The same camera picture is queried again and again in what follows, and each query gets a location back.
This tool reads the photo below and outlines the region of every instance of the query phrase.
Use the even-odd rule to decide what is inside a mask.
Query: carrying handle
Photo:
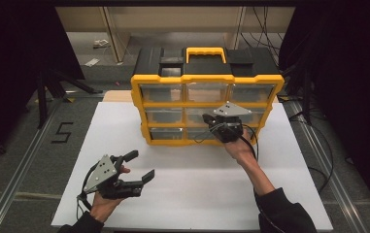
[[[191,55],[220,55],[221,61],[226,63],[226,57],[224,56],[223,48],[186,48],[185,63],[188,63]]]

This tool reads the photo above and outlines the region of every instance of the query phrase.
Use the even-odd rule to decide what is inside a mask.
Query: wrist
[[[94,219],[96,219],[96,220],[98,220],[102,223],[105,223],[105,221],[109,217],[109,215],[107,215],[106,212],[100,211],[100,210],[98,210],[97,208],[94,208],[94,207],[91,208],[90,215]]]

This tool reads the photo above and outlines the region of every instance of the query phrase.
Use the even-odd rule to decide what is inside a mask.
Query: hand
[[[130,169],[121,165],[121,172],[129,173]],[[105,199],[98,191],[96,191],[94,193],[93,206],[91,207],[90,215],[96,220],[104,223],[122,200],[124,199]]]
[[[243,137],[248,142],[250,141],[247,129],[243,129]],[[238,139],[235,142],[225,143],[224,148],[240,165],[244,165],[246,162],[255,162],[251,148],[241,139]]]

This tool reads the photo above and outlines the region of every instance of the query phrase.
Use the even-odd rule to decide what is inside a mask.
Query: plastic drawer
[[[188,83],[185,86],[186,101],[224,102],[227,83]]]
[[[188,126],[206,126],[202,115],[214,115],[216,108],[185,108],[185,123]]]
[[[181,84],[140,84],[144,102],[182,102]]]
[[[267,102],[273,88],[273,84],[233,84],[229,101]]]
[[[181,140],[184,137],[182,128],[150,128],[152,140]]]
[[[239,116],[243,124],[259,124],[266,111],[266,109],[263,108],[248,108],[248,110],[252,111],[251,115]]]
[[[188,128],[186,137],[188,140],[195,140],[196,142],[215,139],[215,136],[209,131],[208,127]]]
[[[145,108],[148,123],[180,123],[182,108]]]

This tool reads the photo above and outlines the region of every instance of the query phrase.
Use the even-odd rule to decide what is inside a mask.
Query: white table
[[[259,135],[259,164],[275,187],[282,186],[291,202],[300,202],[318,231],[331,231],[315,185],[297,145],[282,104],[273,111]],[[79,158],[63,193],[53,226],[76,222],[76,196],[88,169],[102,157],[138,150],[125,163],[132,169],[120,176],[140,180],[151,169],[155,178],[142,196],[123,201],[105,227],[131,230],[252,231],[259,228],[252,185],[222,147],[149,146],[140,131],[132,103],[98,104]],[[92,203],[93,194],[89,195]]]

